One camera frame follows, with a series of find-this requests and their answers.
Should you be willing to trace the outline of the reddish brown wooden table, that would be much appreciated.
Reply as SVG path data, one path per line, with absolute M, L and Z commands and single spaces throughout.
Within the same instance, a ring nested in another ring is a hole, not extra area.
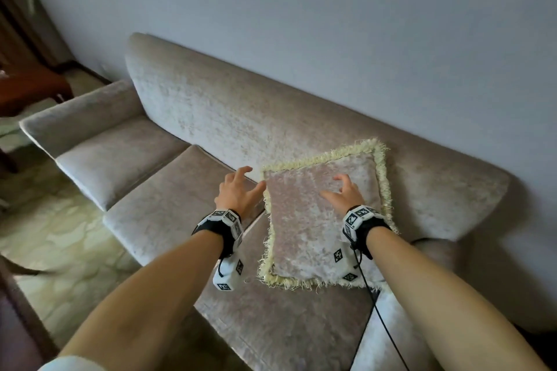
M 62 104 L 73 98 L 68 81 L 45 66 L 0 70 L 0 118 L 16 117 L 42 100 Z

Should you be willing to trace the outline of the person's right forearm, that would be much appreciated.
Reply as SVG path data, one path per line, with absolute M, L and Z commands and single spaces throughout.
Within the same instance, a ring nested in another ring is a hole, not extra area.
M 366 245 L 445 371 L 549 371 L 506 317 L 471 285 L 386 227 Z

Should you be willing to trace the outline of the person's left hand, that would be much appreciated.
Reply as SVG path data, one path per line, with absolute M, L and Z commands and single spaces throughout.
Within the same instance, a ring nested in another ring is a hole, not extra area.
M 251 166 L 243 166 L 226 175 L 219 185 L 219 194 L 214 199 L 217 210 L 233 210 L 243 220 L 251 214 L 257 203 L 248 203 L 245 186 L 246 173 L 253 171 Z

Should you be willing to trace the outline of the beige velvet seat cushion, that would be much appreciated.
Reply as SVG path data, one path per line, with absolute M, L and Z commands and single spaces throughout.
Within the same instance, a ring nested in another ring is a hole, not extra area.
M 138 115 L 79 143 L 55 161 L 89 200 L 107 212 L 189 146 Z
M 349 371 L 370 318 L 370 293 L 267 286 L 257 270 L 268 227 L 265 213 L 248 227 L 238 287 L 219 291 L 209 281 L 195 309 L 254 371 Z
M 189 239 L 214 211 L 219 185 L 232 172 L 199 146 L 190 146 L 112 206 L 103 223 L 145 266 Z

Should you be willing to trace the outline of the beige velvet sofa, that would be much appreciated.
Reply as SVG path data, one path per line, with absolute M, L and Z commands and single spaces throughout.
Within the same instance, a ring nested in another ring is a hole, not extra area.
M 252 166 L 251 186 L 262 177 L 263 165 L 376 138 L 387 147 L 386 173 L 397 229 L 453 270 L 460 262 L 458 241 L 493 212 L 509 188 L 510 176 L 491 164 L 157 37 L 133 34 L 126 65 L 130 80 L 33 114 L 20 122 L 21 129 L 55 161 L 79 143 L 145 115 L 233 170 Z M 246 235 L 262 213 L 270 226 L 260 203 L 244 219 Z M 257 276 L 265 283 L 258 271 Z M 411 371 L 442 371 L 388 288 L 378 294 L 377 307 L 394 342 L 371 308 L 349 371 L 406 371 L 393 344 Z M 195 307 L 182 339 L 194 334 L 210 334 L 232 350 Z

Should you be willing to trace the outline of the dark wooden door frame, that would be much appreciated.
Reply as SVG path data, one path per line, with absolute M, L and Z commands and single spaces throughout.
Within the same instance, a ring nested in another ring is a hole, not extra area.
M 0 70 L 38 65 L 64 73 L 76 60 L 40 0 L 0 0 Z

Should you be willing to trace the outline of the person's right hand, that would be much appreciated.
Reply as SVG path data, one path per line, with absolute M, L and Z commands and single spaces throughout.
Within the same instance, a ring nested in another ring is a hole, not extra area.
M 344 216 L 353 207 L 365 204 L 358 186 L 352 182 L 348 174 L 339 173 L 333 177 L 333 180 L 342 182 L 338 192 L 343 195 L 343 205 L 332 206 L 338 214 Z

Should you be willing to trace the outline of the white sleeve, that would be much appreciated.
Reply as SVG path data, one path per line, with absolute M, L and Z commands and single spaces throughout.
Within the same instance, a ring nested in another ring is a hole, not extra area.
M 75 355 L 59 356 L 45 363 L 38 371 L 107 371 L 98 363 Z

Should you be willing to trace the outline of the beige fringed throw pillow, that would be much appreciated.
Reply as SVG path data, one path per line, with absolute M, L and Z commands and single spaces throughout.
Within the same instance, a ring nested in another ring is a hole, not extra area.
M 328 285 L 365 288 L 366 279 L 370 288 L 388 287 L 375 263 L 351 249 L 343 235 L 344 219 L 319 194 L 337 190 L 342 183 L 333 177 L 348 174 L 359 186 L 366 210 L 378 213 L 399 233 L 393 220 L 386 151 L 386 145 L 373 138 L 261 167 L 270 216 L 258 270 L 265 283 L 291 290 Z

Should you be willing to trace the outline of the person's left forearm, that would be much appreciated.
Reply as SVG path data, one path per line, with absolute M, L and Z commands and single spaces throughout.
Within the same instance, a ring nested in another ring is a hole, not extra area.
M 205 288 L 222 250 L 222 236 L 200 231 L 159 256 L 104 298 L 59 356 L 80 356 L 107 371 L 152 371 Z

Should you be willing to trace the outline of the dark wooden furniture edge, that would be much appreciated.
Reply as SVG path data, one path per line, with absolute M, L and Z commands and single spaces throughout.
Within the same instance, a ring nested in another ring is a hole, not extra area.
M 49 275 L 0 254 L 0 371 L 38 371 L 59 348 L 18 286 L 16 276 Z

